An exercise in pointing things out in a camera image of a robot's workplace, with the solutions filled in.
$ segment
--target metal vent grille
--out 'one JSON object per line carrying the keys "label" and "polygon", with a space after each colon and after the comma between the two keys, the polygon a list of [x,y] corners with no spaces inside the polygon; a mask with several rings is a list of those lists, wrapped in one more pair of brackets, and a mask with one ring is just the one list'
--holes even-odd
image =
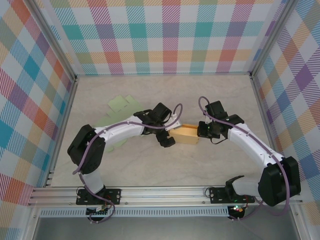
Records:
{"label": "metal vent grille", "polygon": [[[86,208],[43,208],[41,218],[85,217]],[[228,217],[228,207],[117,207],[114,217]]]}

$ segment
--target wooden block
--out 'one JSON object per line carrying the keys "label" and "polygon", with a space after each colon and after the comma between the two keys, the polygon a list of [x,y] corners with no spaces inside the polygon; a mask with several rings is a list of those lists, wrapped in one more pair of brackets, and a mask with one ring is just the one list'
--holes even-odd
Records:
{"label": "wooden block", "polygon": [[197,144],[199,141],[197,128],[197,125],[183,124],[178,129],[170,130],[169,135],[174,137],[176,143]]}

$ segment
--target marble floor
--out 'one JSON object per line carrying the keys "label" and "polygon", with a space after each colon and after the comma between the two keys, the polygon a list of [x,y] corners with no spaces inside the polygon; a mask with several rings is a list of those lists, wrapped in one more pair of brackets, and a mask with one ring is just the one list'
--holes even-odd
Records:
{"label": "marble floor", "polygon": [[[204,120],[198,98],[220,100],[229,115],[238,114],[249,128],[268,143],[257,101],[247,75],[162,75],[81,77],[51,183],[53,187],[80,186],[76,165],[67,149],[79,129],[93,125],[110,109],[116,96],[131,95],[145,109],[159,102],[172,109],[183,104],[181,121],[197,125]],[[258,168],[234,143],[213,145],[201,138],[197,145],[177,143],[163,148],[155,135],[136,136],[121,147],[105,152],[99,167],[106,186],[224,185],[238,176],[252,176]]]}

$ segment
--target gray floor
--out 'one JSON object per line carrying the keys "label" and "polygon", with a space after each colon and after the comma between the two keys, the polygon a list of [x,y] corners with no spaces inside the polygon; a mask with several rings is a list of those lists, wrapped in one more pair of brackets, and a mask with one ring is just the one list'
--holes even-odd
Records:
{"label": "gray floor", "polygon": [[35,240],[297,240],[291,211],[279,217],[260,210],[243,222],[226,217],[40,218]]}
{"label": "gray floor", "polygon": [[[258,105],[247,75],[173,75],[81,77],[52,186],[80,186],[76,165],[67,149],[79,129],[94,124],[110,109],[116,96],[132,95],[145,109],[159,102],[173,109],[183,104],[181,121],[197,125],[204,120],[198,98],[220,100],[230,114],[238,114],[250,129],[268,142]],[[197,145],[177,143],[163,148],[154,135],[133,137],[112,152],[105,152],[99,167],[106,186],[205,186],[224,185],[238,175],[257,172],[254,162],[234,143],[213,145],[200,139]]]}

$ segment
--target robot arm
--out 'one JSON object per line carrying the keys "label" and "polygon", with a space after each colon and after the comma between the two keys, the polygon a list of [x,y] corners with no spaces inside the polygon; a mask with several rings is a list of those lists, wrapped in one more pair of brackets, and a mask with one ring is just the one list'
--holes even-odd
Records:
{"label": "robot arm", "polygon": [[276,158],[283,166],[289,182],[290,197],[301,191],[298,163],[293,157],[284,158],[263,143],[238,115],[228,116],[220,101],[205,106],[208,115],[217,121],[200,121],[197,129],[199,137],[216,138],[224,136],[237,144],[259,167],[261,178],[236,176],[226,182],[225,192],[232,201],[236,196],[261,197],[269,206],[286,200],[286,186]]}
{"label": "robot arm", "polygon": [[171,147],[176,142],[173,137],[168,138],[168,131],[181,126],[177,118],[177,114],[172,113],[169,108],[159,103],[153,110],[136,112],[123,122],[115,123],[112,126],[92,128],[90,125],[85,125],[72,141],[67,153],[73,163],[79,166],[89,142],[97,137],[89,146],[80,172],[85,185],[94,194],[99,195],[105,188],[98,169],[105,147],[108,148],[134,136],[149,134],[155,134],[162,147]]}

